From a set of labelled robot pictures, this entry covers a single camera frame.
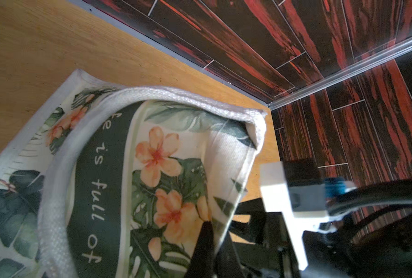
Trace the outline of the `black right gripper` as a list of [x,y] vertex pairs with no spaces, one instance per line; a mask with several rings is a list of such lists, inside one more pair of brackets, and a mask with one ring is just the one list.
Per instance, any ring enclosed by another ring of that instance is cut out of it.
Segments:
[[327,234],[306,231],[303,243],[308,267],[299,270],[298,257],[281,213],[267,213],[261,199],[240,203],[236,215],[248,215],[247,223],[232,221],[229,233],[243,238],[231,253],[240,261],[245,278],[350,278],[344,256]]

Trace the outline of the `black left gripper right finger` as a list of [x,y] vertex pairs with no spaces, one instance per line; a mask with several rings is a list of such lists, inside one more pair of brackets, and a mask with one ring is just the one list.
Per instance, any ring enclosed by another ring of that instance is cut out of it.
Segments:
[[243,278],[241,264],[230,239],[223,241],[215,258],[215,274],[218,278]]

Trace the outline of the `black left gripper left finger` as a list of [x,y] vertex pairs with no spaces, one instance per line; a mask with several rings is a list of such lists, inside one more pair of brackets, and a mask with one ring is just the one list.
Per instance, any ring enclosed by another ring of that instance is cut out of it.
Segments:
[[211,222],[204,222],[184,278],[211,278],[214,263],[214,231]]

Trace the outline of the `white floral tote bag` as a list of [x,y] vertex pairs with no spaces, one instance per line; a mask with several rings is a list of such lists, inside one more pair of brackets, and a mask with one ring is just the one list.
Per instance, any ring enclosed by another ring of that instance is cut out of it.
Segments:
[[0,154],[0,278],[184,278],[215,258],[266,113],[74,71]]

